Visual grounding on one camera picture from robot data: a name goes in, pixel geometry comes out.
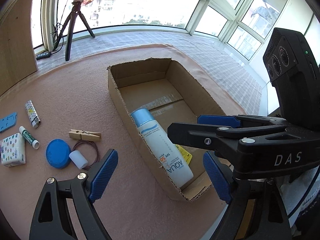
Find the wooden clothespin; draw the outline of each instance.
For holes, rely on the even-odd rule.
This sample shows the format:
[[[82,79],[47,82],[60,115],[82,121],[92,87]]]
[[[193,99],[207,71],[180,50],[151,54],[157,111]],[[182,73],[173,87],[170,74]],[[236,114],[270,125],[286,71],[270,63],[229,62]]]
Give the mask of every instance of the wooden clothespin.
[[[99,142],[101,139],[101,133],[71,129],[69,137],[72,139]]]

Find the blue round disc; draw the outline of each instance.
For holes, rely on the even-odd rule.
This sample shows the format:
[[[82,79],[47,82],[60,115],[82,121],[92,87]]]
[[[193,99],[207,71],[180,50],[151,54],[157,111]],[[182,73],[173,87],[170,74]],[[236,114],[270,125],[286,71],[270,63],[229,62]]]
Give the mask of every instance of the blue round disc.
[[[70,147],[65,141],[55,139],[48,144],[45,156],[52,167],[63,169],[68,166],[71,161],[69,158],[70,152]]]

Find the brown cord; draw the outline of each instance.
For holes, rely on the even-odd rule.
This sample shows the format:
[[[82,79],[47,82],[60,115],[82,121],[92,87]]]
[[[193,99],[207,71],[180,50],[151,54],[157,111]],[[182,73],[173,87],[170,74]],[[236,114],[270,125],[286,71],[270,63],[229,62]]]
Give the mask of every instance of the brown cord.
[[[72,148],[72,151],[75,151],[76,148],[80,145],[80,144],[89,144],[91,145],[95,150],[96,150],[96,159],[94,160],[94,162],[91,164],[91,165],[87,165],[85,166],[83,169],[88,171],[92,165],[94,165],[95,163],[99,162],[100,161],[100,154],[99,154],[99,150],[98,150],[98,147],[97,145],[95,144],[95,142],[90,142],[90,141],[85,141],[85,140],[79,140],[76,142],[76,144],[74,145],[74,147]]]

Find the wooden panel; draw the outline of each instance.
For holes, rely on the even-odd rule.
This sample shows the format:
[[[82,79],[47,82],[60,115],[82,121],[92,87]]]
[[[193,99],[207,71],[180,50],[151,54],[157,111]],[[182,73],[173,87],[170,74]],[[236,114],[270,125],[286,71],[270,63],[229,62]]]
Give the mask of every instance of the wooden panel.
[[[0,26],[0,95],[37,71],[31,40],[32,0],[18,0]]]

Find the lighter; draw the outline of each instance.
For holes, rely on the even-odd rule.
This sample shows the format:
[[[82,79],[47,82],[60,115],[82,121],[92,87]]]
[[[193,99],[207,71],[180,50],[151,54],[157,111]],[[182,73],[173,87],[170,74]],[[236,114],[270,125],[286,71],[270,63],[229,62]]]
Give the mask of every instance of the lighter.
[[[41,121],[31,100],[26,103],[26,110],[32,127],[37,128],[41,124]]]

